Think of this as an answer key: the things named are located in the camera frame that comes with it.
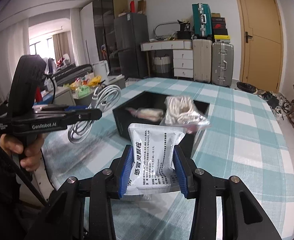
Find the person's left hand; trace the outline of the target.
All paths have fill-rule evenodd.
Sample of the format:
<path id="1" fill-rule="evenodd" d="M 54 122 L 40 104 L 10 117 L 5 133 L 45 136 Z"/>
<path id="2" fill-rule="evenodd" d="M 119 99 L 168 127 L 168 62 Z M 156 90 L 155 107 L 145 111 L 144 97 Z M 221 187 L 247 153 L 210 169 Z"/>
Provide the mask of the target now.
<path id="1" fill-rule="evenodd" d="M 0 137 L 0 146 L 8 156 L 12 154 L 24 154 L 26 157 L 20 161 L 20 165 L 28 172 L 36 171 L 41 164 L 41 148 L 44 144 L 44 136 L 39 134 L 36 140 L 27 147 L 22 142 L 9 135 L 3 134 Z"/>

